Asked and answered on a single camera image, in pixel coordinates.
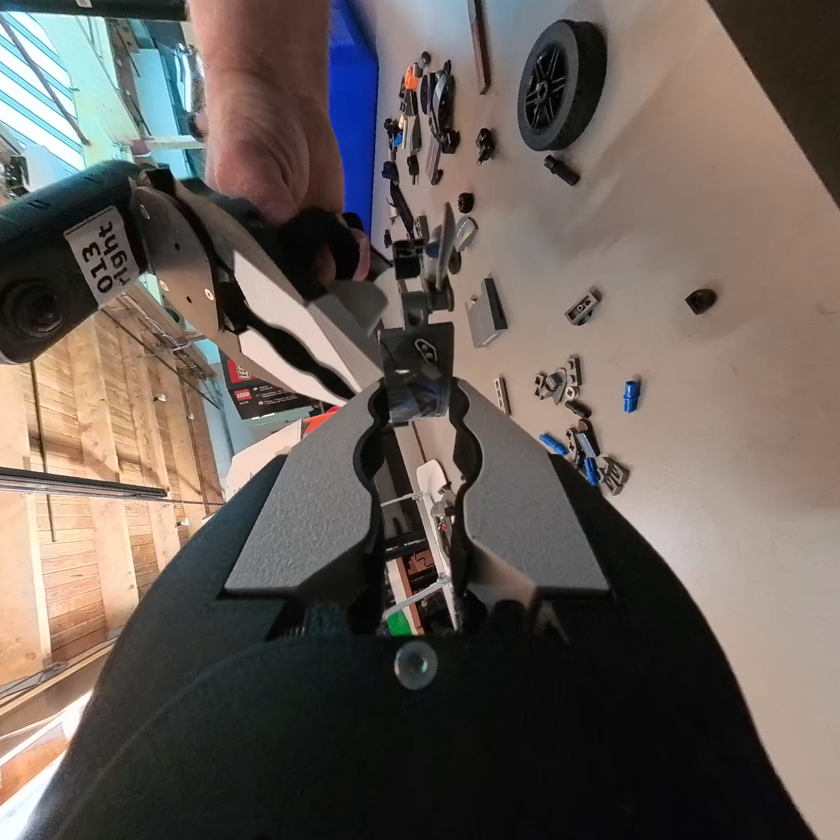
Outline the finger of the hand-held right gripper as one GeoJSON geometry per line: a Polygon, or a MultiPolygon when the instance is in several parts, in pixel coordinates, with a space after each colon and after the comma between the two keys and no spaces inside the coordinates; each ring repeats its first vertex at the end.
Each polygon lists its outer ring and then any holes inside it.
{"type": "Polygon", "coordinates": [[[278,350],[284,332],[316,362],[338,373],[356,395],[382,378],[373,328],[360,325],[341,297],[329,292],[304,301],[277,268],[265,270],[240,253],[234,253],[234,279],[245,298],[243,331],[257,330],[278,350]]]}
{"type": "Polygon", "coordinates": [[[249,373],[288,392],[328,404],[345,404],[356,391],[338,373],[316,362],[291,336],[280,331],[278,350],[253,328],[240,334],[227,329],[218,333],[218,348],[249,373]],[[288,359],[280,350],[291,350],[288,359]]]}

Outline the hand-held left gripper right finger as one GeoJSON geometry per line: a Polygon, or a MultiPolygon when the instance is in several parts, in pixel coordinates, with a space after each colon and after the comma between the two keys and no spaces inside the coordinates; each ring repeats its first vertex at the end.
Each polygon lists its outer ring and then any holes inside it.
{"type": "Polygon", "coordinates": [[[457,633],[569,643],[555,608],[611,586],[550,452],[466,380],[453,382],[457,633]]]}

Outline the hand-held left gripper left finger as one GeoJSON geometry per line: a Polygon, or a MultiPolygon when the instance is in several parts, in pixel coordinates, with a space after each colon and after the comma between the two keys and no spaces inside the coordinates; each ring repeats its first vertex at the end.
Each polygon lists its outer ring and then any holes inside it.
{"type": "Polygon", "coordinates": [[[382,467],[386,391],[376,382],[300,441],[283,461],[224,592],[337,606],[357,634],[382,621],[382,467]]]}

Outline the dark grey lego fender assembly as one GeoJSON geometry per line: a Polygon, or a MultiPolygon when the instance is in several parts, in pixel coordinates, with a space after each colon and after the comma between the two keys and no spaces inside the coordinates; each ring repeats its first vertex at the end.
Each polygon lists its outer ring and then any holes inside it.
{"type": "Polygon", "coordinates": [[[393,268],[399,294],[398,327],[379,331],[384,388],[390,424],[404,427],[419,419],[448,414],[452,391],[455,327],[431,322],[436,312],[455,309],[450,262],[455,253],[455,213],[444,204],[441,223],[427,239],[393,244],[393,268]]]}

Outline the grey lego car model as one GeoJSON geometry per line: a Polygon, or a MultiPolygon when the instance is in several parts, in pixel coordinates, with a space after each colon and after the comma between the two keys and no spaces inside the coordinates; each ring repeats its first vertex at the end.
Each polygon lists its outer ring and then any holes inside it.
{"type": "Polygon", "coordinates": [[[456,495],[450,482],[446,482],[433,494],[433,503],[429,516],[435,530],[436,545],[444,561],[446,573],[450,574],[452,534],[455,523],[456,495]]]}

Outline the person's right forearm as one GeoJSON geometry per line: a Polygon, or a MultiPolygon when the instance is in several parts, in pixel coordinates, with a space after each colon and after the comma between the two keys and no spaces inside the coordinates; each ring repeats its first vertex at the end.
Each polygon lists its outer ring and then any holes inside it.
{"type": "Polygon", "coordinates": [[[209,125],[263,108],[305,121],[327,117],[330,2],[191,1],[187,11],[209,125]]]}

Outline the black lego set box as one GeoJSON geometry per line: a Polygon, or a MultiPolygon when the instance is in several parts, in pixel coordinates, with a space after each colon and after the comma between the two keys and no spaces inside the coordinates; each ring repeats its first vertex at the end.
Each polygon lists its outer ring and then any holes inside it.
{"type": "Polygon", "coordinates": [[[289,411],[302,410],[310,414],[317,407],[310,398],[286,391],[249,373],[223,351],[219,351],[219,360],[225,390],[243,421],[289,411]]]}

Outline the lego instruction booklet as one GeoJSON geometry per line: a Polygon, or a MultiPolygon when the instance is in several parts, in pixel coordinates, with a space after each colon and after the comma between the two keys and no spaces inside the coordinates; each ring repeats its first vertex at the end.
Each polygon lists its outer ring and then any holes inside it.
{"type": "Polygon", "coordinates": [[[282,429],[247,447],[232,458],[224,486],[224,498],[230,501],[271,460],[288,455],[303,437],[304,419],[289,423],[282,429]]]}

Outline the cluster of small lego connectors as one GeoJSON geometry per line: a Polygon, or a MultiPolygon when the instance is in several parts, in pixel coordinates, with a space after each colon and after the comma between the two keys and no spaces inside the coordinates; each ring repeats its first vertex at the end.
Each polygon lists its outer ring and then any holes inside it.
{"type": "Polygon", "coordinates": [[[577,424],[568,427],[565,431],[565,442],[570,450],[567,460],[587,483],[583,460],[585,457],[596,458],[602,481],[595,488],[604,490],[611,496],[621,493],[629,480],[631,470],[615,457],[602,452],[599,439],[590,421],[581,419],[577,424]]]}

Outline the grey lego panel assembly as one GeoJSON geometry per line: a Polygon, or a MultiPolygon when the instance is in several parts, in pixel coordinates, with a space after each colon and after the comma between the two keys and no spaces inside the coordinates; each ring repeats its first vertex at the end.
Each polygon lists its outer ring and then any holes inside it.
{"type": "Polygon", "coordinates": [[[507,317],[492,277],[480,282],[479,292],[467,300],[465,309],[470,338],[477,350],[494,343],[508,329],[507,317]]]}

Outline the grey lego slope brick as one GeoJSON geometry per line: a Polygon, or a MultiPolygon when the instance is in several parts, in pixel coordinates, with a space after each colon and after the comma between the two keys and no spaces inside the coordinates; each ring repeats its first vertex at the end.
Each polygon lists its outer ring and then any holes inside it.
{"type": "Polygon", "coordinates": [[[601,302],[601,292],[597,287],[591,287],[575,304],[568,308],[564,316],[572,326],[583,326],[592,319],[601,302]]]}

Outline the black lego wheel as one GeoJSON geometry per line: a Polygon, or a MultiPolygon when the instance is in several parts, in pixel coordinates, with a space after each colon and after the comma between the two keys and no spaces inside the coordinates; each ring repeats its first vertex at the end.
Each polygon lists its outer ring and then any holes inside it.
{"type": "Polygon", "coordinates": [[[606,69],[606,41],[594,23],[561,19],[544,29],[518,89],[518,128],[526,146],[535,152],[572,146],[595,116],[606,69]]]}

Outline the person's right hand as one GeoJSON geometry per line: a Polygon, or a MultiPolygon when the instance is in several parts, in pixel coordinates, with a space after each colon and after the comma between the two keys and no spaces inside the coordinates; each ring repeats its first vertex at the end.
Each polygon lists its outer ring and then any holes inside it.
{"type": "Polygon", "coordinates": [[[327,106],[241,98],[207,108],[199,123],[206,182],[217,193],[247,201],[275,227],[311,208],[342,215],[343,167],[327,106]]]}

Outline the blue plastic bin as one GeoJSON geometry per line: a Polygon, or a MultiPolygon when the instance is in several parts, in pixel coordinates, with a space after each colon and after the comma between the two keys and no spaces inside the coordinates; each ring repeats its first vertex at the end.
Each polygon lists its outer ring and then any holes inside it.
{"type": "Polygon", "coordinates": [[[344,208],[358,215],[367,234],[373,207],[378,69],[352,4],[332,1],[329,116],[343,167],[344,208]]]}

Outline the grey tile with orange stripe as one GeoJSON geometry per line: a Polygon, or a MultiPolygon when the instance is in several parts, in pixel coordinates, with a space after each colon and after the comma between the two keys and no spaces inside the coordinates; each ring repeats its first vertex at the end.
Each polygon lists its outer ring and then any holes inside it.
{"type": "Polygon", "coordinates": [[[478,93],[485,96],[491,86],[491,64],[487,20],[482,1],[467,1],[469,32],[476,64],[478,93]]]}

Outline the black metal rail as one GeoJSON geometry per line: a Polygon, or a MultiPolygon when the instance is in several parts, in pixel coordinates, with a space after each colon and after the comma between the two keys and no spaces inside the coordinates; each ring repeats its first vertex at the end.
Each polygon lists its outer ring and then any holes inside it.
{"type": "Polygon", "coordinates": [[[118,501],[172,502],[164,488],[136,486],[78,476],[1,468],[1,491],[28,496],[84,497],[118,501]]]}

